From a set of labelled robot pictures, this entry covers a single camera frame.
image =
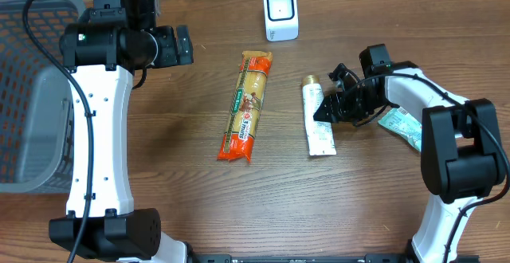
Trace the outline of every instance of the wooden table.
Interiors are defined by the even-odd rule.
[[[160,25],[187,24],[195,63],[150,70],[131,95],[128,166],[136,208],[199,253],[347,256],[397,253],[428,199],[419,154],[377,124],[334,126],[337,156],[311,159],[301,78],[385,43],[442,87],[497,107],[510,140],[510,0],[298,0],[300,36],[265,40],[261,0],[163,1]],[[272,51],[253,161],[218,162],[241,52]],[[495,187],[493,193],[501,186]],[[48,220],[67,195],[0,195],[0,261],[65,261]],[[477,209],[459,246],[510,261],[510,199]]]

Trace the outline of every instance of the blue and white packet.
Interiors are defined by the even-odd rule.
[[[406,139],[412,147],[422,152],[422,124],[404,108],[392,108],[379,120],[379,124],[399,134]]]

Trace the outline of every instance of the gold tube cap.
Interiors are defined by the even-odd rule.
[[[319,77],[316,75],[309,75],[303,78],[303,87],[307,84],[319,84]]]

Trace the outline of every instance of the packet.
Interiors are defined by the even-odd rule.
[[[245,51],[242,56],[218,159],[234,160],[246,157],[250,162],[273,54]]]
[[[404,108],[392,108],[379,124],[399,134],[416,150],[422,152],[422,124]]]

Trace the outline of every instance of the toothpaste tube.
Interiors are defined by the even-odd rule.
[[[313,75],[303,78],[304,126],[310,155],[336,155],[331,123],[313,120],[323,99],[319,78]]]

